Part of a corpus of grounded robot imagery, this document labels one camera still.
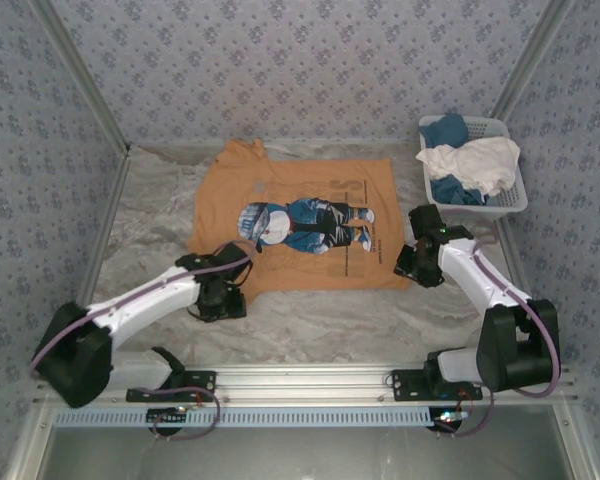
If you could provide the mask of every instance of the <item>floral wallpaper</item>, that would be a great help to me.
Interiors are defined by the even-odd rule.
[[[404,139],[486,115],[546,0],[56,0],[131,143]]]
[[[25,366],[75,296],[118,159],[26,0],[0,0],[0,478]]]
[[[511,219],[516,243],[558,306],[600,446],[600,0],[577,0],[508,125],[529,196]]]

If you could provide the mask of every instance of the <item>laundry basket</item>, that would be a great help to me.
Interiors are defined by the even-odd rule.
[[[421,127],[427,126],[440,120],[443,115],[428,115],[420,119],[419,125]],[[469,140],[476,140],[478,138],[485,137],[507,137],[509,136],[509,130],[507,126],[500,120],[494,118],[484,117],[462,117],[464,122],[467,124],[469,129]],[[427,148],[424,137],[420,135],[420,148]],[[524,190],[524,183],[522,182],[522,175],[520,174],[520,167],[516,168],[516,180],[510,190],[500,192],[495,197],[491,197],[486,205],[449,205],[445,203],[438,203],[433,199],[431,193],[431,178],[429,177],[429,167],[426,164],[422,164],[424,167],[424,188],[427,191],[427,200],[429,203],[433,203],[438,206],[438,210],[464,210],[469,212],[475,212],[481,216],[488,218],[489,220],[497,220],[503,217],[507,213],[521,212],[527,208],[527,193]]]

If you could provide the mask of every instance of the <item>cartoon figure in blue jacket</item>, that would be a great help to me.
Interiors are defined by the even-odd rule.
[[[275,203],[250,203],[240,214],[240,236],[252,240],[256,250],[263,245],[282,243],[303,253],[325,253],[333,247],[348,247],[360,242],[371,251],[369,229],[350,227],[354,219],[375,221],[370,208],[350,207],[346,203],[331,203],[319,198],[300,198],[285,206]]]

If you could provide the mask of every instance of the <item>white cloth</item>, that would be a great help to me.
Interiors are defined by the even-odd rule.
[[[506,137],[480,138],[460,148],[439,145],[416,155],[433,180],[453,175],[466,190],[477,188],[492,197],[513,187],[519,157],[520,147]]]

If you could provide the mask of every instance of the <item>orange t-shirt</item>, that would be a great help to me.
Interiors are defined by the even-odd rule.
[[[236,239],[258,245],[242,286],[269,290],[406,288],[391,160],[271,161],[260,140],[230,140],[196,193],[189,251]]]

